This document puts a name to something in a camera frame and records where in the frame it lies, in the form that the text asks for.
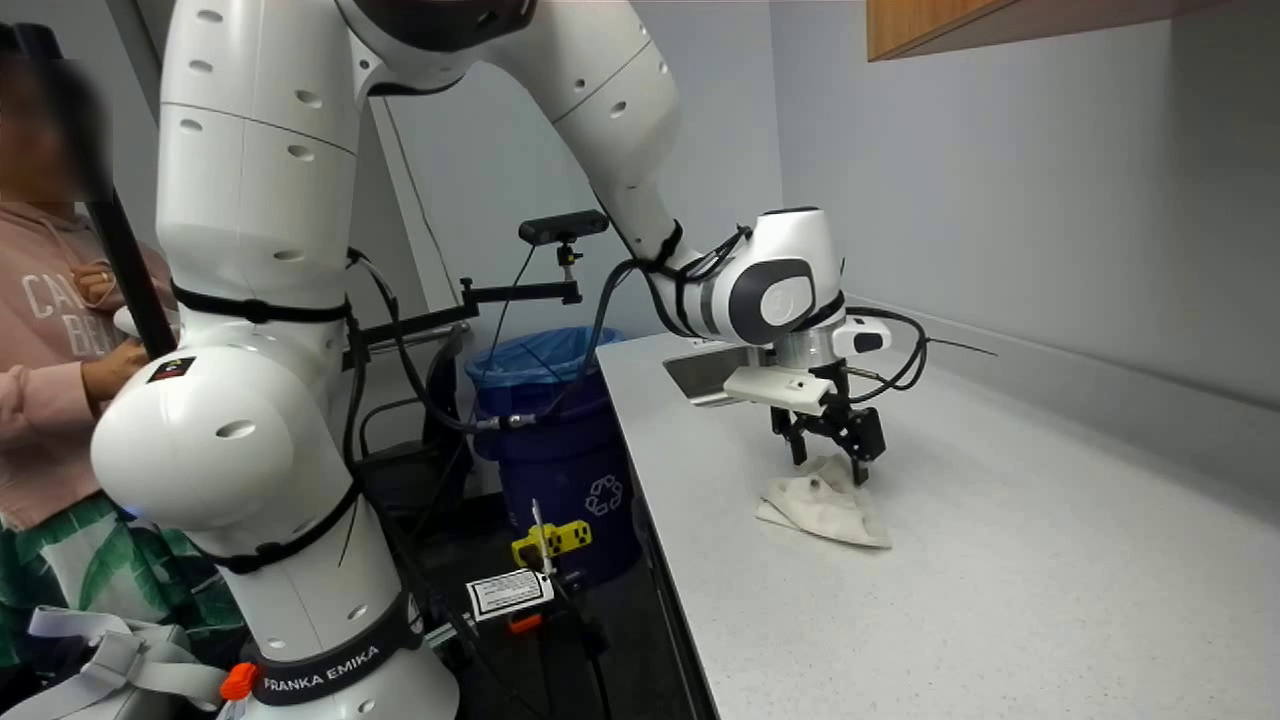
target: white table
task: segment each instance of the white table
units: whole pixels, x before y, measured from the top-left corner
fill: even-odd
[[[882,402],[892,550],[760,525],[767,413],[689,407],[598,347],[725,720],[1276,720],[1280,516],[1225,480],[930,366]]]

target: blue bin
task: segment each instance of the blue bin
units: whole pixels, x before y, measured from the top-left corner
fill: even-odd
[[[582,585],[604,585],[640,560],[631,527],[628,447],[608,386],[591,366],[591,330],[554,326],[499,344],[469,366],[479,415],[530,413],[535,427],[491,432],[476,450],[499,463],[510,531],[530,525],[530,501],[549,525],[586,518]]]

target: person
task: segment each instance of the person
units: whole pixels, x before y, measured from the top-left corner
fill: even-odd
[[[242,639],[213,563],[90,480],[90,424],[146,362],[118,304],[74,203],[0,200],[0,711],[74,673],[26,636],[44,602],[183,624],[214,663]]]

